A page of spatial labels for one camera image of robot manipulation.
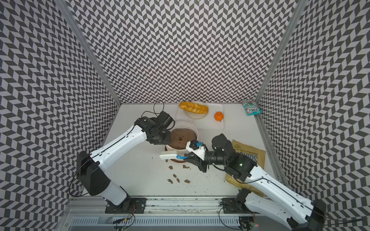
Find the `white ceramic pot with mud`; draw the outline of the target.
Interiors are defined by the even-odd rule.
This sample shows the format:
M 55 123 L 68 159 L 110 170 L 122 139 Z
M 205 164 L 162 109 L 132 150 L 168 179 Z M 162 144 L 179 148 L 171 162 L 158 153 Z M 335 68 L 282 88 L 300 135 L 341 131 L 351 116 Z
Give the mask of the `white ceramic pot with mud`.
M 184 121 L 176 122 L 170 132 L 170 144 L 165 146 L 165 150 L 176 151 L 180 156 L 188 153 L 187 143 L 198 138 L 196 127 Z

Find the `white blue scrub brush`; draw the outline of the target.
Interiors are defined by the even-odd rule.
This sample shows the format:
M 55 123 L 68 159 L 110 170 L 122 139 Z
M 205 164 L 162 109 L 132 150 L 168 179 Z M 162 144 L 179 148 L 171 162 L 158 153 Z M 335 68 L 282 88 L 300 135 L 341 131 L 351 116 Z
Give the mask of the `white blue scrub brush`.
M 168 160 L 168 159 L 179 159 L 179 160 L 185 160 L 188 157 L 180 156 L 177 151 L 164 151 L 160 154 L 161 160 Z

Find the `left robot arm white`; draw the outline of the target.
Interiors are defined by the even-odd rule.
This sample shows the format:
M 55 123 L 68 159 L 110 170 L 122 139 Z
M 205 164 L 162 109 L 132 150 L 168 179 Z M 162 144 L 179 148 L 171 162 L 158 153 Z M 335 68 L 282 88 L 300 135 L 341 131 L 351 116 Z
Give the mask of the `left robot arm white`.
M 142 142 L 153 145 L 170 143 L 170 125 L 175 125 L 173 118 L 162 111 L 156 117 L 142 116 L 121 136 L 87 153 L 77 155 L 76 178 L 91 196 L 101 196 L 115 206 L 123 206 L 129 200 L 126 191 L 114 183 L 105 172 L 124 154 Z

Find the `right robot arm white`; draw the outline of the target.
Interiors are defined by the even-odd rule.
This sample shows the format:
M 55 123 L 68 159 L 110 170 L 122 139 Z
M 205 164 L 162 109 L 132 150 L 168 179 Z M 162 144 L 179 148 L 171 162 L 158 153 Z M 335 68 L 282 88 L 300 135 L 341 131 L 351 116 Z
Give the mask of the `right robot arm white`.
M 187 143 L 185 161 L 206 172 L 209 165 L 223 166 L 222 171 L 244 185 L 250 185 L 268 199 L 250 190 L 240 190 L 236 201 L 241 207 L 273 219 L 291 231 L 321 231 L 324 228 L 326 205 L 311 201 L 271 177 L 248 156 L 238 153 L 232 142 L 220 134 L 212 140 L 212 150 L 197 140 Z

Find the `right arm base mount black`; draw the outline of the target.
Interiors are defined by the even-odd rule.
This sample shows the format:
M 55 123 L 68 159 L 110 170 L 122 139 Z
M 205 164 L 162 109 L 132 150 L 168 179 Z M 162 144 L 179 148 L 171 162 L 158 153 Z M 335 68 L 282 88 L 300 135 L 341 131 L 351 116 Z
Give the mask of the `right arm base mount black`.
M 222 198 L 220 205 L 224 214 L 252 214 L 252 211 L 245 205 L 246 197 L 251 195 L 252 191 L 248 189 L 239 189 L 236 197 Z

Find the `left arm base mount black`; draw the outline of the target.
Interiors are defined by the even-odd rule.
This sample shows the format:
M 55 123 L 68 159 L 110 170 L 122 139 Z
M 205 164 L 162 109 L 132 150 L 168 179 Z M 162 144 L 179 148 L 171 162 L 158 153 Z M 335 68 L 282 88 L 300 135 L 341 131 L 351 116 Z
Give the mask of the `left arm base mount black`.
M 114 205 L 107 200 L 106 214 L 143 214 L 146 207 L 146 198 L 128 196 L 121 204 Z

